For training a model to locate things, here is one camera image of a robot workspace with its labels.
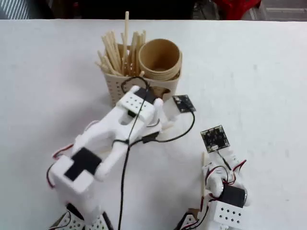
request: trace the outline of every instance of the white table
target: white table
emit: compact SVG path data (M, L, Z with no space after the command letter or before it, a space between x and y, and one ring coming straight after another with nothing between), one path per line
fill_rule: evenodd
M183 52L178 94L194 103L184 138L133 147L127 167L123 230L171 230L199 207L200 131L222 124L242 158L254 202L251 230L299 229L306 215L307 23L131 21L148 39ZM51 153L110 109L94 65L100 36L123 21L0 21L0 229L45 229L63 212L46 183ZM184 114L170 131L189 127ZM101 192L117 227L123 159Z

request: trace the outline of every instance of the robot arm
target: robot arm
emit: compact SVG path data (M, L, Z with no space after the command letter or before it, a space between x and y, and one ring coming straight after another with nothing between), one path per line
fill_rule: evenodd
M143 103L144 92L145 89L133 86L101 121L77 136L71 156L61 156L50 168L59 199L67 208L73 207L71 212L86 224L92 224L103 213L94 184L105 179L127 152L128 144L162 130L159 118L163 101L149 95ZM112 150L104 160L98 157L110 146Z
M239 163L233 154L226 152L227 162L231 169L221 161L221 157L215 152L210 153L210 163L203 167L205 188L211 193L205 196L202 212L208 208L203 229L206 230L227 230L243 229L244 206L249 205L250 197L247 188L242 180L241 174L237 171Z

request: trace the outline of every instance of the stack of paper cups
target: stack of paper cups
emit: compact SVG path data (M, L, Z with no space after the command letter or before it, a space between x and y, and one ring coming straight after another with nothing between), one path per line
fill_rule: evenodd
M145 77L169 81L179 77L182 54L173 42L155 39L144 44L139 51L140 69Z

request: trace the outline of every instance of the white plastic basket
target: white plastic basket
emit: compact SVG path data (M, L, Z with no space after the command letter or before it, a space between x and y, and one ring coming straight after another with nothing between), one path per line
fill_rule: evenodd
M115 106L116 102L121 99L121 97L124 95L124 93L121 90L121 84L124 80L126 80L128 77L120 77L111 75L108 73L104 73L106 84L109 89L109 93L111 95L111 102L112 105ZM150 84L150 88L153 90L154 94L160 98L162 98L163 101L166 101L171 96L175 94L178 81L180 79L180 73L179 76L174 80L169 81L157 81L152 79L144 78L148 83ZM140 79L132 79L131 81L127 82L127 84L124 86L124 89L128 91L133 85L138 85L143 88L145 88L145 83Z

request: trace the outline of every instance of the cable connector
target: cable connector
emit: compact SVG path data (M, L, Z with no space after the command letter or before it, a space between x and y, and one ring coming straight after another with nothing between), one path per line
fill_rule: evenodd
M147 136L142 137L142 142L143 144L150 142L150 141L154 141L156 140L157 136L159 135L160 132L155 132L152 134L149 134Z

